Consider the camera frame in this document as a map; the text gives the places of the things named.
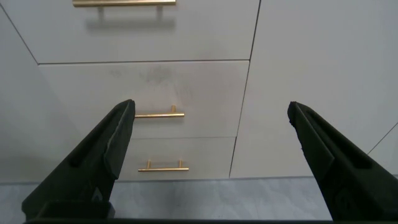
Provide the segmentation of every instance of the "gray floor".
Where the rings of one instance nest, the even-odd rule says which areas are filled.
[[[21,202],[36,185],[0,185],[0,223],[22,223]],[[124,182],[114,186],[116,217],[331,220],[313,178]]]

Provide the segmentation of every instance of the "drawer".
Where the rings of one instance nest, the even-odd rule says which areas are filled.
[[[119,179],[226,179],[234,144],[235,138],[133,139]],[[148,160],[151,168],[175,168],[181,160],[189,171],[138,172],[147,168]]]
[[[0,0],[38,63],[249,59],[259,1],[74,8]]]
[[[85,136],[126,99],[136,113],[184,118],[136,119],[132,138],[235,137],[248,61],[41,65],[45,81],[76,131]]]

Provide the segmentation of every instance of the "brass pull handle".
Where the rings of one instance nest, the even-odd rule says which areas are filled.
[[[183,118],[185,113],[177,113],[175,112],[175,105],[172,106],[171,113],[162,113],[162,114],[136,114],[135,118]]]
[[[182,160],[178,161],[177,168],[150,168],[150,160],[148,160],[146,169],[138,169],[138,172],[162,172],[162,171],[189,171],[189,167],[182,167]]]
[[[176,0],[73,0],[75,7],[174,6]]]

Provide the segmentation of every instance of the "white drawer front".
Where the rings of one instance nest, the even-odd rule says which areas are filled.
[[[249,59],[259,1],[74,8],[0,0],[39,63]]]
[[[41,65],[63,112],[85,136],[119,102],[136,113],[177,107],[184,118],[136,119],[132,138],[235,137],[249,62]]]
[[[132,139],[119,180],[226,179],[234,144],[235,138]],[[182,160],[189,171],[138,172],[148,160],[152,168],[178,167]]]

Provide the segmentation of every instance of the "white cabinet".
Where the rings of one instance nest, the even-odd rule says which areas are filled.
[[[236,137],[249,62],[153,62],[41,65],[64,114],[85,136],[119,102],[136,113],[184,118],[136,119],[132,138]]]
[[[0,69],[0,182],[42,180],[83,136],[1,8]]]
[[[249,59],[258,0],[74,8],[0,0],[39,63]]]
[[[262,1],[231,177],[310,175],[298,101],[365,152],[398,121],[398,1]]]
[[[119,179],[227,179],[234,145],[235,138],[132,139]],[[151,168],[178,167],[181,160],[189,171],[138,172],[148,160]]]

